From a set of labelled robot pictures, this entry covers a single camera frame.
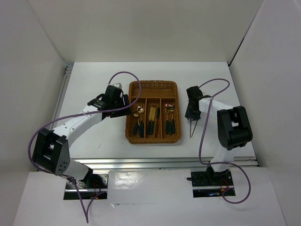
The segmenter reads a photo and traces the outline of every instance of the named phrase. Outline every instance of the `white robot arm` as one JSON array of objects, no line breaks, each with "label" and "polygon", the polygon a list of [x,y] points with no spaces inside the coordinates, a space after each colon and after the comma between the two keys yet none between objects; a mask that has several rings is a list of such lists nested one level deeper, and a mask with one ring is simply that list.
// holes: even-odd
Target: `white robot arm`
[{"label": "white robot arm", "polygon": [[[185,117],[197,121],[200,119],[201,112],[208,112],[211,97],[204,96],[198,86],[187,89],[187,94],[189,104]],[[220,141],[218,150],[210,162],[232,162],[241,148],[253,138],[246,110],[242,106],[233,107],[212,100],[210,117],[217,119]],[[215,174],[229,170],[228,164],[212,164],[210,167]]]},{"label": "white robot arm", "polygon": [[[199,109],[201,112],[207,113],[209,108],[210,98],[201,99],[199,102]],[[216,119],[217,112],[220,110],[231,110],[233,106],[225,105],[217,100],[212,101],[210,117]],[[227,150],[220,143],[217,149],[217,152],[213,159],[210,162],[232,162],[234,160],[235,155],[240,152],[241,147],[233,148],[232,150]],[[229,165],[226,164],[213,164],[211,165],[214,172],[223,172],[229,169]]]},{"label": "white robot arm", "polygon": [[77,138],[105,117],[120,117],[131,113],[130,108],[106,113],[98,111],[119,109],[127,105],[128,96],[123,95],[121,84],[109,85],[104,94],[87,104],[81,111],[82,116],[72,118],[52,131],[42,129],[37,136],[33,161],[56,176],[70,176],[87,186],[92,185],[94,181],[100,180],[99,176],[93,174],[93,170],[86,165],[70,159],[69,148]]}]

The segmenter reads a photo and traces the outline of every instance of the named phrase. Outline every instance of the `wicker basket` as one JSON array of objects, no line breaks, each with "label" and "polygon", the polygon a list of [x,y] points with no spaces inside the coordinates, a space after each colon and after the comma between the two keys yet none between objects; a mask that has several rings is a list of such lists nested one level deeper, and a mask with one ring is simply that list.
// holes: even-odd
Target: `wicker basket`
[{"label": "wicker basket", "polygon": [[[131,144],[163,144],[175,143],[181,138],[181,121],[179,110],[179,97],[177,84],[173,81],[141,81],[142,92],[138,101],[131,107],[131,111],[137,112],[137,106],[141,105],[145,111],[141,114],[144,123],[144,138],[140,138],[139,132],[134,135],[137,119],[133,114],[127,116],[126,138]],[[133,102],[139,94],[137,81],[129,86],[129,100]],[[175,133],[166,133],[167,113],[165,104],[174,104]],[[151,107],[160,107],[160,118],[155,120],[153,135],[147,134],[149,114]]]}]

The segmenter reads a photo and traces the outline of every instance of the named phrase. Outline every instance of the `gold spoon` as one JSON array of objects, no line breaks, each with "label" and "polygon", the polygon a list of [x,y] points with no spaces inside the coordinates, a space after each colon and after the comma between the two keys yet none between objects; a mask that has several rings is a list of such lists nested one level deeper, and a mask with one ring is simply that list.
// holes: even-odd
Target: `gold spoon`
[{"label": "gold spoon", "polygon": [[141,114],[144,113],[144,107],[141,106],[141,105],[139,105],[139,106],[137,107],[137,112],[138,112],[138,114],[139,114],[139,116],[140,116],[139,120],[140,120],[140,122],[141,122],[142,131],[144,132],[144,123],[143,123],[142,116],[141,116]]},{"label": "gold spoon", "polygon": [[171,129],[171,122],[169,121],[169,114],[170,114],[170,109],[166,105],[165,112],[167,113],[167,119],[166,119],[166,127],[165,127],[165,133],[171,135],[172,134],[172,129]]},{"label": "gold spoon", "polygon": [[143,131],[142,131],[142,127],[140,126],[140,122],[139,122],[140,115],[138,113],[134,113],[134,117],[137,118],[140,138],[143,138]]},{"label": "gold spoon", "polygon": [[172,121],[172,132],[175,133],[175,122],[174,122],[174,105],[169,105],[169,110],[171,112],[171,121]]}]

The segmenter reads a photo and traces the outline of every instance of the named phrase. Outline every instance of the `black handle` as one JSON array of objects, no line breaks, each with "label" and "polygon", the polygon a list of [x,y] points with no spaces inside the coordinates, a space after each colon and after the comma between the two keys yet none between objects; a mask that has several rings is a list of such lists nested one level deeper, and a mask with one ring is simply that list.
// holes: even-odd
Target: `black handle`
[{"label": "black handle", "polygon": [[166,120],[165,133],[168,134],[168,120]]},{"label": "black handle", "polygon": [[146,131],[147,134],[150,134],[151,133],[151,121],[149,121],[149,124],[147,126],[147,131]]},{"label": "black handle", "polygon": [[172,120],[172,127],[173,127],[173,133],[175,133],[175,123],[174,123],[174,119]]},{"label": "black handle", "polygon": [[150,126],[150,134],[153,135],[154,133],[154,126],[155,126],[155,122],[151,121],[151,126]]},{"label": "black handle", "polygon": [[158,107],[157,108],[157,120],[159,120],[159,117],[160,117],[160,108]]},{"label": "black handle", "polygon": [[140,138],[143,138],[142,126],[139,126],[139,134],[140,134]]},{"label": "black handle", "polygon": [[140,121],[141,127],[142,127],[142,134],[144,135],[144,123],[143,121]]},{"label": "black handle", "polygon": [[168,130],[169,130],[169,134],[172,135],[173,134],[173,130],[171,128],[171,121],[168,122]]},{"label": "black handle", "polygon": [[135,129],[134,129],[134,135],[136,135],[137,134],[137,132],[138,132],[138,122],[136,122],[136,126],[135,126]]}]

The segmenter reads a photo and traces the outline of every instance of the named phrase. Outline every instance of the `knife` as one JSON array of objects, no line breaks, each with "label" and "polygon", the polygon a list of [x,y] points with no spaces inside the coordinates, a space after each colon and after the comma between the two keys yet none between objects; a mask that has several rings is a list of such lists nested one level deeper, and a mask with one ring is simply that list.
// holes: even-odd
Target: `knife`
[{"label": "knife", "polygon": [[156,114],[157,128],[156,128],[156,131],[155,131],[155,137],[157,137],[158,133],[159,133],[159,118],[160,118],[160,108],[158,107],[157,108],[157,114]]},{"label": "knife", "polygon": [[151,135],[153,135],[153,133],[154,133],[155,116],[156,116],[156,107],[154,107],[154,108],[152,109],[151,126],[150,126],[150,134],[151,134]]},{"label": "knife", "polygon": [[148,124],[148,126],[147,126],[147,134],[150,134],[151,133],[151,118],[152,118],[152,109],[153,109],[154,107],[151,107],[150,108],[150,115],[149,115],[149,124]]}]

